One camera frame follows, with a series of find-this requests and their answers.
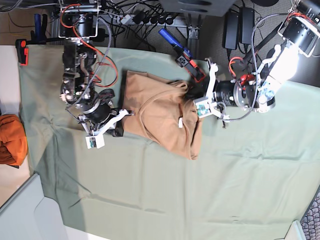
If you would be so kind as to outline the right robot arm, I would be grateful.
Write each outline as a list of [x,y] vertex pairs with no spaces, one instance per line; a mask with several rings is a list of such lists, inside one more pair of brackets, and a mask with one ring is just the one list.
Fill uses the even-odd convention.
[[80,112],[75,119],[89,136],[109,133],[122,137],[120,114],[130,116],[133,112],[114,106],[115,93],[111,87],[118,81],[118,69],[108,56],[108,49],[101,52],[92,44],[98,36],[99,22],[106,27],[108,41],[112,41],[111,27],[100,17],[101,2],[61,0],[59,5],[58,37],[64,46],[60,99],[65,102],[68,113],[72,109]]

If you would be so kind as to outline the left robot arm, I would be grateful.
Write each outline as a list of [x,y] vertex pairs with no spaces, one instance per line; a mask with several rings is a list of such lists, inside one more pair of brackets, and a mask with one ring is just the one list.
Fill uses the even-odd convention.
[[283,42],[274,46],[270,57],[257,64],[258,48],[251,45],[253,70],[250,74],[237,77],[233,73],[232,80],[219,81],[218,65],[206,59],[207,80],[200,96],[193,99],[200,119],[216,116],[230,123],[236,119],[226,114],[228,106],[244,109],[245,117],[251,112],[266,113],[275,106],[275,95],[284,82],[296,74],[299,57],[311,57],[320,39],[320,2],[297,0],[285,16],[276,29]]

